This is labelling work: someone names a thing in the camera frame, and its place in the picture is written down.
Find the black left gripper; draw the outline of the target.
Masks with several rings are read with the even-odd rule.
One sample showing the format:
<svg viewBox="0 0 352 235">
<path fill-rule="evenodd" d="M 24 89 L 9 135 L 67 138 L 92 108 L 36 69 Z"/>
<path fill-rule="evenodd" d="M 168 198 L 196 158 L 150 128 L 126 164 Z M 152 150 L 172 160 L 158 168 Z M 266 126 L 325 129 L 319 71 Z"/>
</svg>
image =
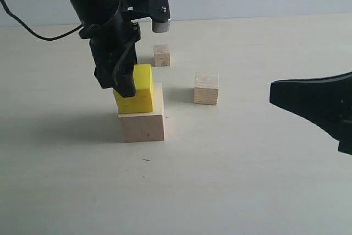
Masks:
<svg viewBox="0 0 352 235">
<path fill-rule="evenodd" d="M 115 66 L 127 50 L 128 44 L 141 39 L 139 24 L 110 20 L 102 25 L 84 26 L 79 31 L 79 36 L 89 40 L 95 62 L 94 76 L 101 88 L 117 89 L 117 93 L 123 98 L 134 97 L 136 87 L 133 74 L 117 75 Z"/>
</svg>

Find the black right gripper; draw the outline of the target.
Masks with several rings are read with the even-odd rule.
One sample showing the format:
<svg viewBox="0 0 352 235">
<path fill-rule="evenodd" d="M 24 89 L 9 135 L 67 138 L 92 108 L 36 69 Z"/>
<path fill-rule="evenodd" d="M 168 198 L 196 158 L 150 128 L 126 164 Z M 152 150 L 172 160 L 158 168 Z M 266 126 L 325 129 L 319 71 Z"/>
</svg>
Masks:
<svg viewBox="0 0 352 235">
<path fill-rule="evenodd" d="M 317 125 L 339 140 L 338 151 L 352 154 L 351 72 L 271 83 L 269 102 Z"/>
</svg>

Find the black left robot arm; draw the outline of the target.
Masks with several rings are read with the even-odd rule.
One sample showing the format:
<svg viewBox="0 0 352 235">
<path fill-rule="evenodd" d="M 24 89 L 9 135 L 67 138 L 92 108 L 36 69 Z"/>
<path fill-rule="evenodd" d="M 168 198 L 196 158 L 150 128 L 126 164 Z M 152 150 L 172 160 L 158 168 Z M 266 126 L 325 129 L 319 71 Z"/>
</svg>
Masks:
<svg viewBox="0 0 352 235">
<path fill-rule="evenodd" d="M 139 26 L 122 16 L 122 0 L 70 0 L 89 41 L 95 62 L 94 75 L 101 88 L 113 88 L 123 98 L 136 95 L 133 79 L 137 64 L 135 44 Z"/>
</svg>

